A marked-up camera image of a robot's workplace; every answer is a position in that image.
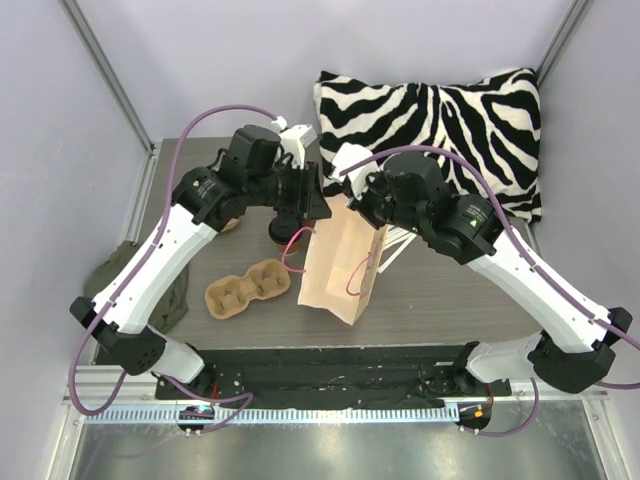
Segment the black plastic cup lid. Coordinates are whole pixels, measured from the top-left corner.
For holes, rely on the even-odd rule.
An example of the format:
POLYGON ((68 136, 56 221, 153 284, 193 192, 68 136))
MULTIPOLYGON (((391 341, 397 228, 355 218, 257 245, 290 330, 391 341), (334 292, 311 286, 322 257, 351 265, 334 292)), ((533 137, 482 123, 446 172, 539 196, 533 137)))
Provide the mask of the black plastic cup lid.
POLYGON ((291 240, 301 227, 300 220, 295 216, 278 213, 269 223, 268 235, 273 242, 278 238, 291 240))

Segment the pink paper gift bag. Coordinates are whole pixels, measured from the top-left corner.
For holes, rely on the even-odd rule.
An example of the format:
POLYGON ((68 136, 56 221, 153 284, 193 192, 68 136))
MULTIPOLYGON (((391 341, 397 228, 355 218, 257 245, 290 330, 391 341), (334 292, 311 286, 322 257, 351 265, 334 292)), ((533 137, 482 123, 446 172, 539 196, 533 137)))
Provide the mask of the pink paper gift bag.
POLYGON ((302 226, 290 240, 310 233, 304 266, 285 268, 301 275, 299 305, 353 325, 369 304, 388 227, 373 228, 348 208, 343 194, 327 202, 332 216, 302 226))

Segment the single brown paper cup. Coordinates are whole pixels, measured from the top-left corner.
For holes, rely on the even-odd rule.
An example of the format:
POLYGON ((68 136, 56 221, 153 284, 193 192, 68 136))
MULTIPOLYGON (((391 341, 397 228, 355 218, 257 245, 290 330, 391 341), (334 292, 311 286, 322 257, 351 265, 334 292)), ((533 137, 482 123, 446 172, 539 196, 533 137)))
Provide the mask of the single brown paper cup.
POLYGON ((274 240, 274 244, 279 255, 294 255, 300 250, 303 238, 298 236, 293 242, 290 242, 289 239, 278 238, 274 240))

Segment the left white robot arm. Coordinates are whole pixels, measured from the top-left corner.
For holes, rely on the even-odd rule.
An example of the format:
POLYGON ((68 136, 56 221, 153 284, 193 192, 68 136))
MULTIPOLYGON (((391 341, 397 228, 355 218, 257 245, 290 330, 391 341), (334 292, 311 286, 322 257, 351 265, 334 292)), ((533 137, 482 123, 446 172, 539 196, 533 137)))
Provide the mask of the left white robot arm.
POLYGON ((215 167, 184 174, 171 194, 168 217, 116 278, 94 297, 73 301, 71 315, 127 374, 172 377, 193 399, 211 391, 213 375, 202 357, 151 327, 150 315, 191 259, 247 208, 273 208, 278 226, 330 217, 321 167, 306 159, 315 138, 310 125, 281 133, 256 125, 238 129, 215 167))

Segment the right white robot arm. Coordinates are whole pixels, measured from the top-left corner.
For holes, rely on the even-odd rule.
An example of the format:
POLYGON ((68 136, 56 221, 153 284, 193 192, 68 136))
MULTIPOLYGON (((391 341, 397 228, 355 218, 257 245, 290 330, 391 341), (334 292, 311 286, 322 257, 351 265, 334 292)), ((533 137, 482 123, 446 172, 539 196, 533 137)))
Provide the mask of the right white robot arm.
POLYGON ((351 193, 348 206, 371 226, 393 225, 420 236, 437 253, 493 282, 538 323, 537 333, 505 342, 470 343, 451 371, 457 391, 472 395, 499 379, 540 379, 566 393, 597 385, 615 360, 614 344, 629 337, 631 314, 608 309, 570 285, 526 244, 491 190, 461 195, 445 181, 444 156, 477 178, 460 156, 432 146, 396 147, 341 167, 351 193))

